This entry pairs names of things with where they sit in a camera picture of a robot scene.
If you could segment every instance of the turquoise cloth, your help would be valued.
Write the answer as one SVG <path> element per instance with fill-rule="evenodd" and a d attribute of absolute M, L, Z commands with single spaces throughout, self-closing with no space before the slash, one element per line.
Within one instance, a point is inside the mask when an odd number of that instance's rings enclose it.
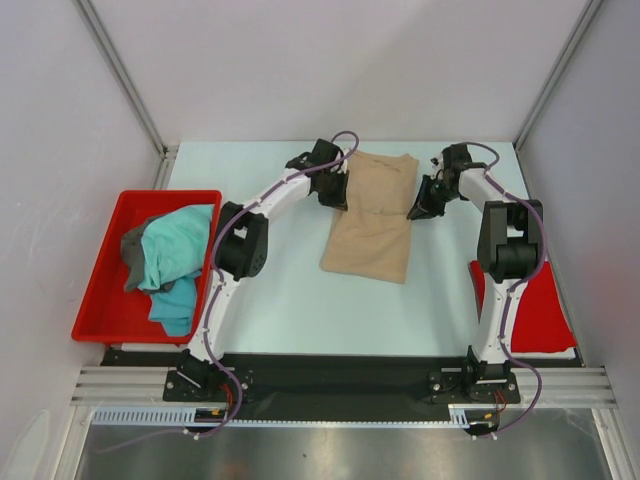
<path fill-rule="evenodd" d="M 141 239 L 144 279 L 140 290 L 158 290 L 202 268 L 212 214 L 213 205 L 190 205 L 147 226 Z"/>
<path fill-rule="evenodd" d="M 162 323 L 167 336 L 184 337 L 191 332 L 193 311 L 198 296 L 194 278 L 199 275 L 198 271 L 178 278 L 168 292 L 158 291 L 151 294 L 149 320 Z"/>

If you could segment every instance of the red box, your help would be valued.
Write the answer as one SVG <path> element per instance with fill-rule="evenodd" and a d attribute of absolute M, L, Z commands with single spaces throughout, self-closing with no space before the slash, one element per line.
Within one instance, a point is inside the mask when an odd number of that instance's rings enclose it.
<path fill-rule="evenodd" d="M 168 337 L 162 324 L 149 320 L 151 298 L 139 290 L 125 293 L 129 269 L 120 259 L 120 239 L 147 218 L 173 212 L 188 205 L 213 205 L 211 233 L 205 265 L 211 264 L 222 195 L 217 190 L 129 190 L 116 203 L 93 267 L 89 285 L 71 337 L 79 342 L 112 343 L 187 343 L 193 336 L 207 298 L 210 268 L 196 278 L 198 299 L 191 333 L 186 337 Z"/>

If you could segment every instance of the cloth pile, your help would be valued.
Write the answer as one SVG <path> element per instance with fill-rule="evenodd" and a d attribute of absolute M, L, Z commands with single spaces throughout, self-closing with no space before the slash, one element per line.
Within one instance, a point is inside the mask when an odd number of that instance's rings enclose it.
<path fill-rule="evenodd" d="M 149 320 L 170 337 L 191 332 L 212 215 L 213 205 L 190 205 L 148 218 L 121 239 L 120 257 L 129 267 L 124 289 L 151 296 Z"/>

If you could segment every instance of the gray cloth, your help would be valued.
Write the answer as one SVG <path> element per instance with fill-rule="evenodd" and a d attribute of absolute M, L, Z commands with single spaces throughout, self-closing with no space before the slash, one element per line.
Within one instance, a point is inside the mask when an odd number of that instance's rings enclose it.
<path fill-rule="evenodd" d="M 142 249 L 142 235 L 147 226 L 164 215 L 149 217 L 142 225 L 129 230 L 120 240 L 120 258 L 129 267 L 129 277 L 124 284 L 125 292 L 135 290 L 144 280 L 144 250 Z M 159 291 L 168 292 L 173 288 L 173 282 L 167 282 L 160 286 Z"/>

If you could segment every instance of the gray floor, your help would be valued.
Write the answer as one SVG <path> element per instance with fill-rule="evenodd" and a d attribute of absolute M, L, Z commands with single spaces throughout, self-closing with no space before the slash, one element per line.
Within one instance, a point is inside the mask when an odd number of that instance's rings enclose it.
<path fill-rule="evenodd" d="M 77 480 L 611 478 L 590 411 L 539 410 L 498 441 L 459 430 L 243 427 L 96 453 L 152 431 L 92 427 Z"/>

